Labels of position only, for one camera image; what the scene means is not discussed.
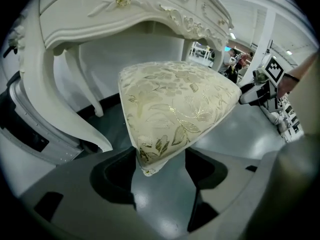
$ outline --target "floral brocade fabric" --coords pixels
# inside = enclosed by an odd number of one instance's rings
[[[118,84],[130,138],[144,170],[164,163],[209,132],[241,95],[221,74],[184,61],[126,67]]]

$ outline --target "white pillar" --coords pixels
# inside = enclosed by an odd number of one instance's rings
[[[194,50],[195,50],[195,42],[192,43],[190,56],[194,56]]]
[[[252,72],[258,68],[262,59],[264,58],[265,53],[267,51],[269,41],[272,36],[272,32],[274,30],[275,19],[276,19],[276,12],[274,10],[268,9],[266,12],[264,26],[263,26],[263,30],[262,30],[262,34],[260,37],[258,47],[255,51],[255,54],[252,58],[252,61],[251,61],[251,64],[250,64],[248,70],[244,74],[241,82],[239,83],[240,86],[244,86],[244,85],[250,83],[250,81],[254,77]]]

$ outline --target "person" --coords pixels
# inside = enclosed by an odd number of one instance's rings
[[[250,53],[243,53],[241,54],[239,60],[235,65],[235,69],[239,71],[240,69],[244,68],[247,65],[247,59],[250,59],[254,56],[253,52]]]
[[[299,80],[304,76],[304,74],[308,71],[309,67],[315,61],[318,56],[318,52],[311,54],[307,57],[299,66],[290,70],[287,74],[285,74],[280,83],[278,84],[277,98],[280,99],[286,93],[289,93],[296,87]]]
[[[218,71],[219,73],[225,73],[230,66],[233,66],[236,64],[236,62],[230,62],[231,57],[236,56],[236,54],[237,54],[237,51],[233,48],[224,53],[223,62]]]
[[[209,68],[210,69],[212,69],[212,66],[213,66],[213,64],[214,64],[214,62],[215,62],[215,51],[214,50],[212,50],[211,51],[211,53],[210,53],[210,55],[209,55],[209,57],[208,57],[208,60],[210,61],[210,63],[209,63]]]

